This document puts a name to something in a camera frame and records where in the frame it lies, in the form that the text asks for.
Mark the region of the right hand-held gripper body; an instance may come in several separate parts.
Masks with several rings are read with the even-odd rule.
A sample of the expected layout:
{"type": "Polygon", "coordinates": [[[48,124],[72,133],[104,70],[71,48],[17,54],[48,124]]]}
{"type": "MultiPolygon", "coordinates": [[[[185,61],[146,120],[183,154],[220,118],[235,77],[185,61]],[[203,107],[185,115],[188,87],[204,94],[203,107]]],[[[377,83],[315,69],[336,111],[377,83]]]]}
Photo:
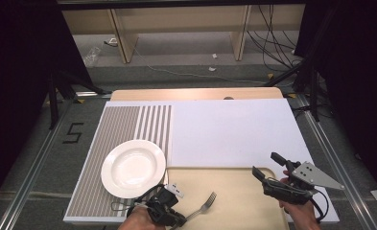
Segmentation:
{"type": "Polygon", "coordinates": [[[287,168],[289,178],[284,183],[272,178],[262,177],[263,191],[267,196],[301,205],[311,200],[313,195],[318,192],[316,186],[335,190],[345,189],[341,183],[310,162],[299,163],[278,160],[277,163],[287,168]]]}

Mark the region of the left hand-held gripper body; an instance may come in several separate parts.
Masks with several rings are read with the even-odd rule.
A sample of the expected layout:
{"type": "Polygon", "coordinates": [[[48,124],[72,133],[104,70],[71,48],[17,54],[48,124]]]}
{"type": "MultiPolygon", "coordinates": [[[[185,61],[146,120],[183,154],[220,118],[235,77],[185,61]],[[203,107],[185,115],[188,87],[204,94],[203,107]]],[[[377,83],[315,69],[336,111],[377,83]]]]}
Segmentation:
{"type": "Polygon", "coordinates": [[[148,206],[148,213],[153,222],[173,226],[176,222],[177,214],[179,212],[173,209],[173,206],[178,203],[177,196],[162,186],[159,191],[153,195],[146,203],[148,206]]]}

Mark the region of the silver fork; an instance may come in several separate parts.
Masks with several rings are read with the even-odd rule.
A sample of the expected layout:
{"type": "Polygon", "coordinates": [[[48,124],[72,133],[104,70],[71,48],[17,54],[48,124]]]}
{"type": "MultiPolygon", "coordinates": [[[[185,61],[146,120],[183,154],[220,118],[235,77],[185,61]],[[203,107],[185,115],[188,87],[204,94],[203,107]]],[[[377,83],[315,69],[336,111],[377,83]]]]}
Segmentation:
{"type": "Polygon", "coordinates": [[[216,197],[217,197],[217,194],[215,192],[212,192],[209,198],[201,205],[201,207],[198,210],[191,213],[190,215],[185,215],[184,218],[186,220],[190,220],[199,214],[205,213],[212,206],[216,197]]]}

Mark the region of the beige tray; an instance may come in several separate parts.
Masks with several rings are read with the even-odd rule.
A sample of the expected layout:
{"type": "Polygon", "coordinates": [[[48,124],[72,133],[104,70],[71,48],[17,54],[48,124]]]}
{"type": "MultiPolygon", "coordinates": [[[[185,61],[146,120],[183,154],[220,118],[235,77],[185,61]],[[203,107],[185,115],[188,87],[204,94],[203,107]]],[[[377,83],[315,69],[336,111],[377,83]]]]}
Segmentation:
{"type": "Polygon", "coordinates": [[[216,195],[204,213],[187,220],[177,230],[290,230],[278,201],[263,193],[250,169],[168,170],[169,182],[184,193],[174,209],[184,216],[199,210],[216,195]]]}

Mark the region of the person's left hand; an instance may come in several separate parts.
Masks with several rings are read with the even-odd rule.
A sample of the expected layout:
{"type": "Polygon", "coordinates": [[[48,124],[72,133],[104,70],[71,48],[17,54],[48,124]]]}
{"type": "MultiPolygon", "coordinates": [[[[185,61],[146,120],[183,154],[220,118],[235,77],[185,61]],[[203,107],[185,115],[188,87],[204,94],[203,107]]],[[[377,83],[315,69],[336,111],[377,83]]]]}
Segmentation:
{"type": "Polygon", "coordinates": [[[117,230],[166,230],[166,227],[153,222],[145,207],[135,207],[117,230]]]}

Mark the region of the person's right hand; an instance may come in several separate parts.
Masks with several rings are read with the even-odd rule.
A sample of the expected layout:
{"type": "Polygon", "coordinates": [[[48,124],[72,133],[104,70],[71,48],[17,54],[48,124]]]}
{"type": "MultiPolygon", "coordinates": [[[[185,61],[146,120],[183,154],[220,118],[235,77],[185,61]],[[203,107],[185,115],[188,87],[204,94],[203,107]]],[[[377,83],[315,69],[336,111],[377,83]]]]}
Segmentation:
{"type": "Polygon", "coordinates": [[[294,205],[279,200],[279,207],[284,208],[289,213],[296,230],[321,230],[316,220],[314,205],[311,201],[303,205],[294,205]]]}

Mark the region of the white plate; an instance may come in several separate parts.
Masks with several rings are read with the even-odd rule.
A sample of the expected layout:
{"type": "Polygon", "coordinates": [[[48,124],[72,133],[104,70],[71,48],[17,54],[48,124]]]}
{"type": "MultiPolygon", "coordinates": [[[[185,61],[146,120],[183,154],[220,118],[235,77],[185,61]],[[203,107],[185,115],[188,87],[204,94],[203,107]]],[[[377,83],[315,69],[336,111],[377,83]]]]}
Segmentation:
{"type": "Polygon", "coordinates": [[[166,157],[158,145],[146,140],[130,140],[107,155],[101,168],[101,180],[113,196],[134,198],[157,185],[165,170],[166,157]]]}

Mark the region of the white board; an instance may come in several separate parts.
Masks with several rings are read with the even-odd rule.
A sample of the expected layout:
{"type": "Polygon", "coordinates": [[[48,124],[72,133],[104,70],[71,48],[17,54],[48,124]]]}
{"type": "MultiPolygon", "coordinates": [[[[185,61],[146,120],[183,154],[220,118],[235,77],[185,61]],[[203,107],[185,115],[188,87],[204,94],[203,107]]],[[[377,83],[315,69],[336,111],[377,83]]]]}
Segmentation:
{"type": "Polygon", "coordinates": [[[277,152],[293,162],[312,159],[285,99],[108,102],[111,105],[170,105],[173,108],[168,170],[250,169],[280,179],[277,152]]]}

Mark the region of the black metal stand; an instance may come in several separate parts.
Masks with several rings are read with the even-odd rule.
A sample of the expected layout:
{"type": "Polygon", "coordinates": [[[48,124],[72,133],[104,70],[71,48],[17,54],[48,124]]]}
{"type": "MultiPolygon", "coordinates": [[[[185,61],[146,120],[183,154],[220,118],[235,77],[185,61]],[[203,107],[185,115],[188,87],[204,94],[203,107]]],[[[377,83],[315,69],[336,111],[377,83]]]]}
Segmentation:
{"type": "Polygon", "coordinates": [[[264,84],[264,86],[273,87],[292,75],[296,75],[293,83],[293,90],[298,92],[303,91],[306,86],[310,88],[310,112],[315,121],[318,122],[318,72],[314,68],[311,57],[306,57],[295,67],[292,67],[290,70],[284,72],[278,77],[274,77],[272,80],[269,80],[264,84]]]}
{"type": "Polygon", "coordinates": [[[69,72],[53,72],[48,77],[48,96],[51,114],[50,129],[53,129],[59,121],[57,92],[59,92],[65,100],[73,100],[76,97],[76,92],[73,89],[72,84],[79,84],[98,95],[110,94],[110,91],[99,88],[91,81],[82,80],[69,72]]]}

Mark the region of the grey striped placemat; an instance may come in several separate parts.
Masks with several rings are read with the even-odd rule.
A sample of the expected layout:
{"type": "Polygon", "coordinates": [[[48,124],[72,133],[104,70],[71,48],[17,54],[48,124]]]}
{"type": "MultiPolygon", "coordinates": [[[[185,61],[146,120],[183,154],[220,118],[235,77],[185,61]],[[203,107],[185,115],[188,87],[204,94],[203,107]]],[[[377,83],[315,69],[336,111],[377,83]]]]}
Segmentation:
{"type": "Polygon", "coordinates": [[[105,189],[101,180],[104,160],[122,143],[146,140],[163,150],[167,162],[171,146],[172,120],[173,108],[170,105],[107,104],[64,220],[71,223],[123,220],[135,197],[116,197],[105,189]]]}

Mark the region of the black curtain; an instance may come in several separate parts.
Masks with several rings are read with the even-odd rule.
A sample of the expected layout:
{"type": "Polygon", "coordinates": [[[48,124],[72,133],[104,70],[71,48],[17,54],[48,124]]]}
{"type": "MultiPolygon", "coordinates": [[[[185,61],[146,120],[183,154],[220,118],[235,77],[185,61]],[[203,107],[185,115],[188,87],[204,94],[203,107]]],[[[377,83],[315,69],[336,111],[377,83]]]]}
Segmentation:
{"type": "Polygon", "coordinates": [[[377,182],[377,0],[304,0],[295,53],[304,57],[329,9],[315,67],[355,152],[377,182]]]}
{"type": "Polygon", "coordinates": [[[61,73],[91,82],[57,0],[0,0],[0,188],[61,73]]]}

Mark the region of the wooden table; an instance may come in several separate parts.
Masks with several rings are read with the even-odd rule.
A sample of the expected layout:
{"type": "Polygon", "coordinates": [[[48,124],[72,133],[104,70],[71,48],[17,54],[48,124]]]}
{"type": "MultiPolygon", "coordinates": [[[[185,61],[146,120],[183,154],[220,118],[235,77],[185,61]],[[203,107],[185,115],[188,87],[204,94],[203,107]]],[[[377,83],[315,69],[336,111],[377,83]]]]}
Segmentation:
{"type": "Polygon", "coordinates": [[[120,101],[186,101],[186,100],[283,99],[276,87],[222,87],[176,89],[127,89],[112,93],[112,102],[120,101]]]}

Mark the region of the clear plastic wrapper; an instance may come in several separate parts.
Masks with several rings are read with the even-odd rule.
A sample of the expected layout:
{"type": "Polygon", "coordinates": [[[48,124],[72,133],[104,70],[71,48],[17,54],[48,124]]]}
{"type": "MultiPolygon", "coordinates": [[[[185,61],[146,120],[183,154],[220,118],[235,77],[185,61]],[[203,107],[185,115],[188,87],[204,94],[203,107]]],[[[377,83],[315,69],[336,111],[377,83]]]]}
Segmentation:
{"type": "Polygon", "coordinates": [[[82,58],[86,67],[93,67],[99,59],[101,49],[98,47],[92,47],[89,52],[82,58]]]}

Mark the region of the metal floor rail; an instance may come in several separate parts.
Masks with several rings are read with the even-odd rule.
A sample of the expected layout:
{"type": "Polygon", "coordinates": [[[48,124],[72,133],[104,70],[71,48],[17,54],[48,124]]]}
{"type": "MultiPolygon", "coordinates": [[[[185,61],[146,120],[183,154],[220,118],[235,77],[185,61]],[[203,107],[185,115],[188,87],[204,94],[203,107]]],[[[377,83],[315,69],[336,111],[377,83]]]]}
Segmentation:
{"type": "Polygon", "coordinates": [[[328,139],[328,136],[322,129],[320,122],[318,121],[318,116],[314,115],[312,110],[306,112],[306,119],[315,133],[316,138],[325,154],[325,157],[331,166],[334,174],[344,185],[344,193],[347,197],[351,207],[359,220],[359,223],[364,230],[377,230],[377,223],[371,215],[369,208],[358,191],[357,187],[352,183],[352,180],[347,173],[344,165],[342,164],[340,158],[338,157],[335,149],[333,148],[331,142],[328,139]]]}
{"type": "Polygon", "coordinates": [[[0,189],[0,230],[73,230],[63,221],[107,96],[59,105],[59,121],[43,115],[0,189]]]}

